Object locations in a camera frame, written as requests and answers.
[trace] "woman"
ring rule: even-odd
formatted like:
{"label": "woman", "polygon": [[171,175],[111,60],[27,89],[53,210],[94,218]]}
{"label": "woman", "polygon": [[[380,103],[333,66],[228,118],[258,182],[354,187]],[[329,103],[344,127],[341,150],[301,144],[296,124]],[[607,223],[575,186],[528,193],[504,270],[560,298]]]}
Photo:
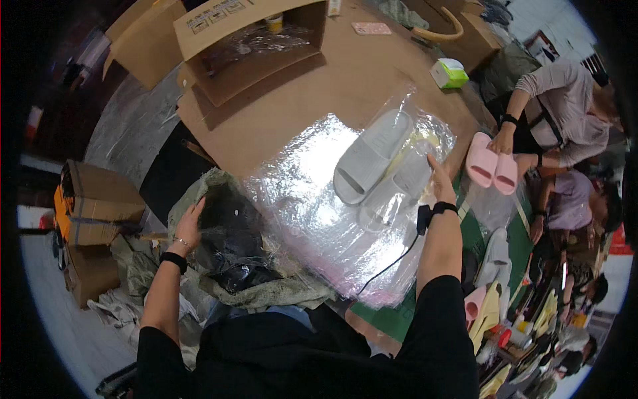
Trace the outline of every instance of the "woman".
{"label": "woman", "polygon": [[622,130],[611,82],[599,86],[573,61],[560,60],[523,75],[514,91],[487,108],[500,128],[488,148],[521,154],[521,172],[574,166],[605,150],[612,124]]}
{"label": "woman", "polygon": [[[189,373],[178,346],[179,280],[187,267],[185,257],[200,242],[202,199],[177,224],[175,242],[162,255],[149,289],[135,396],[478,398],[479,375],[465,328],[459,281],[463,238],[454,207],[456,195],[447,171],[432,156],[427,159],[434,170],[434,194],[439,204],[448,205],[435,206],[429,215],[429,234],[417,270],[414,318],[394,359],[370,357],[365,339],[342,319],[343,329],[336,322],[322,328],[310,320],[310,312],[283,312],[283,306],[272,306],[266,312],[226,317],[207,326],[197,367]],[[344,345],[348,335],[333,334],[340,330],[355,335],[362,347],[352,350]]]}

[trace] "hand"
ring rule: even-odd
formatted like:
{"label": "hand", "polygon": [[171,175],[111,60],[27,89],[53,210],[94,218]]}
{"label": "hand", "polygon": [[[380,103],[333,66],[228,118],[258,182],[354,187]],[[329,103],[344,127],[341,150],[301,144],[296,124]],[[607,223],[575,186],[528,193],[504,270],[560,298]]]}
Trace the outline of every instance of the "hand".
{"label": "hand", "polygon": [[565,323],[567,321],[567,317],[569,316],[569,306],[565,305],[563,311],[560,313],[560,321]]}
{"label": "hand", "polygon": [[592,249],[594,247],[594,240],[596,238],[596,230],[594,229],[594,221],[592,220],[589,225],[587,225],[587,248]]}
{"label": "hand", "polygon": [[520,181],[525,173],[538,165],[537,154],[516,154],[514,155],[516,166],[518,167],[518,181]]}
{"label": "hand", "polygon": [[487,145],[487,149],[497,154],[511,154],[514,148],[514,130],[516,130],[515,124],[511,122],[503,123],[500,132],[498,132],[494,140],[490,141]]}
{"label": "hand", "polygon": [[185,257],[190,251],[194,250],[199,245],[202,233],[200,233],[199,228],[197,227],[197,222],[202,214],[205,202],[206,197],[202,197],[197,206],[189,206],[186,212],[182,215],[182,218],[179,220],[177,228],[175,229],[175,238],[184,240],[188,243],[188,246],[184,245],[181,241],[176,240],[168,248],[168,251],[175,252],[176,254]]}
{"label": "hand", "polygon": [[530,226],[530,239],[534,245],[538,244],[538,240],[543,236],[545,229],[545,217],[537,215],[534,222]]}
{"label": "hand", "polygon": [[432,175],[432,181],[434,182],[434,196],[438,202],[447,202],[452,205],[456,205],[456,194],[452,188],[452,181],[450,180],[450,174],[447,169],[442,167],[432,154],[427,155],[427,161],[432,166],[434,174]]}

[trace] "wrist strap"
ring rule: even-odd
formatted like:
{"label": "wrist strap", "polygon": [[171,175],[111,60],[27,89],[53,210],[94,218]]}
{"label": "wrist strap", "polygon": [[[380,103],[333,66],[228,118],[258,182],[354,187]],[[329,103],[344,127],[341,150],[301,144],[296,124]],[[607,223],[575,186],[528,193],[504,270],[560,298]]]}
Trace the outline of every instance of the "wrist strap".
{"label": "wrist strap", "polygon": [[421,205],[417,214],[417,234],[423,236],[427,228],[430,227],[432,217],[445,211],[454,211],[457,215],[459,214],[456,206],[448,202],[437,202],[432,209],[430,209],[430,205]]}
{"label": "wrist strap", "polygon": [[518,126],[518,119],[511,116],[510,114],[503,115],[503,123],[505,122],[511,122],[511,123],[514,123],[516,126]]}
{"label": "wrist strap", "polygon": [[161,256],[159,257],[159,263],[161,264],[165,260],[167,260],[169,262],[173,262],[174,264],[179,266],[179,274],[180,275],[183,275],[184,273],[186,273],[186,268],[188,267],[188,262],[186,262],[186,259],[182,258],[178,254],[173,253],[173,252],[162,253]]}

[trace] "white slipper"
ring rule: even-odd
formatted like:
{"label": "white slipper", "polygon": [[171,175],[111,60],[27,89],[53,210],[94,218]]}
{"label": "white slipper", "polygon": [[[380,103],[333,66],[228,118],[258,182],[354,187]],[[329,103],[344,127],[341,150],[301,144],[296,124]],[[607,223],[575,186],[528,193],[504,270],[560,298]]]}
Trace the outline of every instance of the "white slipper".
{"label": "white slipper", "polygon": [[392,226],[401,211],[416,205],[432,176],[427,153],[433,150],[428,141],[418,140],[405,152],[394,170],[370,191],[361,204],[361,227],[371,232],[381,231]]}
{"label": "white slipper", "polygon": [[363,201],[413,129],[412,118],[399,109],[384,113],[365,129],[334,169],[334,191],[339,198],[351,205]]}
{"label": "white slipper", "polygon": [[507,243],[507,230],[503,227],[496,229],[489,238],[483,264],[478,271],[475,287],[486,285],[498,277],[501,286],[507,287],[512,272],[509,244]]}

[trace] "black cable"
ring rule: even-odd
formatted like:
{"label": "black cable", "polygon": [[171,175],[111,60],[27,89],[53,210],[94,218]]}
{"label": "black cable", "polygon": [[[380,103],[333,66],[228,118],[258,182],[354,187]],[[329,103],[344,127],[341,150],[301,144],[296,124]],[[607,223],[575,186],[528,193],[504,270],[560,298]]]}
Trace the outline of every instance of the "black cable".
{"label": "black cable", "polygon": [[372,280],[374,280],[375,278],[377,278],[377,277],[379,277],[380,275],[384,274],[386,271],[388,271],[388,269],[390,269],[390,268],[391,268],[392,266],[394,266],[397,262],[399,262],[401,259],[403,259],[403,257],[404,257],[405,255],[407,255],[407,254],[408,254],[408,252],[410,252],[410,250],[412,249],[412,247],[414,246],[414,244],[417,242],[417,238],[419,238],[419,235],[418,235],[418,234],[414,237],[414,241],[412,241],[412,244],[410,244],[410,246],[408,247],[408,250],[407,250],[407,251],[405,251],[405,252],[403,253],[403,255],[401,255],[400,257],[398,257],[398,258],[397,258],[397,260],[395,260],[394,262],[392,262],[392,263],[390,264],[390,266],[388,266],[388,267],[386,267],[385,269],[381,270],[381,271],[380,271],[379,273],[377,273],[374,277],[372,277],[370,280],[368,280],[368,281],[366,282],[366,284],[363,286],[363,288],[361,288],[361,289],[359,290],[359,292],[357,293],[357,295],[361,295],[361,292],[363,292],[363,290],[364,290],[364,289],[366,289],[367,285],[368,285],[368,284],[370,284],[370,283],[372,282]]}

